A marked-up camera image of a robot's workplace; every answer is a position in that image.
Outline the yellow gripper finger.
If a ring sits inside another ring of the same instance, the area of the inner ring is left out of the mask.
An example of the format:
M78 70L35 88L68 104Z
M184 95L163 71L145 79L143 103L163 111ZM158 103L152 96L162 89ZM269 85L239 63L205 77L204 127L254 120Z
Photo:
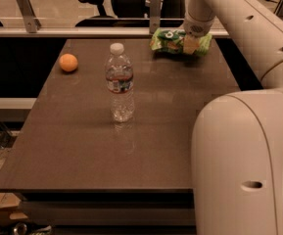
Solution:
M199 48L199 39L195 36L186 35L183 42L183 52L192 55Z

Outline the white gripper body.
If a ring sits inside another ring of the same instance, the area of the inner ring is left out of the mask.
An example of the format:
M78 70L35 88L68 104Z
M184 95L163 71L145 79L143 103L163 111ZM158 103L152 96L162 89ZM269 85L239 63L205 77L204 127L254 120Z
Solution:
M207 19L197 19L186 13L183 21L183 28L187 35L193 37L202 37L211 30L214 16Z

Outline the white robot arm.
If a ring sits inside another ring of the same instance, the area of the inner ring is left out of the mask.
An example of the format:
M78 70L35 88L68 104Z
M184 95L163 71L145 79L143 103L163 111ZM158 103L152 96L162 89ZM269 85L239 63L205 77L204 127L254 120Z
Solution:
M220 96L192 133L197 235L283 235L283 21L258 0L190 0L192 36L219 20L262 88Z

